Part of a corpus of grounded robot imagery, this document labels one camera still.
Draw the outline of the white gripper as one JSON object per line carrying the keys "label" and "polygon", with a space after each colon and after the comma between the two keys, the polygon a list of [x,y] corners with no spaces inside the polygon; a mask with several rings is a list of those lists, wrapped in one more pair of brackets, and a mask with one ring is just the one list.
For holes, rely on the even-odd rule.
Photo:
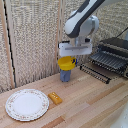
{"label": "white gripper", "polygon": [[65,41],[59,44],[59,55],[75,56],[75,55],[87,55],[92,52],[92,44],[90,38],[82,39],[78,37],[75,39],[75,45],[72,45],[69,41]]}

